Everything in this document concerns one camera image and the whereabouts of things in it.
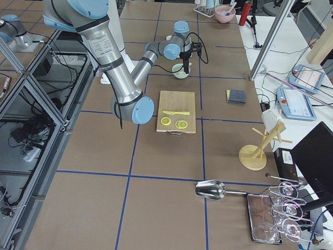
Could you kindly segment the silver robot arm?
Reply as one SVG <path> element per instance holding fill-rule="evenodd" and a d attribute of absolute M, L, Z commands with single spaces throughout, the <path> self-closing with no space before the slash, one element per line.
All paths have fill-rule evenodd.
<path fill-rule="evenodd" d="M 18 16 L 1 16 L 1 39 L 13 52 L 32 53 L 39 45 L 40 37 L 30 34 Z"/>
<path fill-rule="evenodd" d="M 87 51 L 98 63 L 114 91 L 111 109 L 121 121 L 145 124 L 153 116 L 154 102 L 140 85 L 159 57 L 181 58 L 185 72 L 193 52 L 201 54 L 203 41 L 191 41 L 188 23 L 178 21 L 169 40 L 146 45 L 144 55 L 133 70 L 123 57 L 123 37 L 115 1 L 44 1 L 44 22 L 54 29 L 75 32 L 87 40 Z"/>

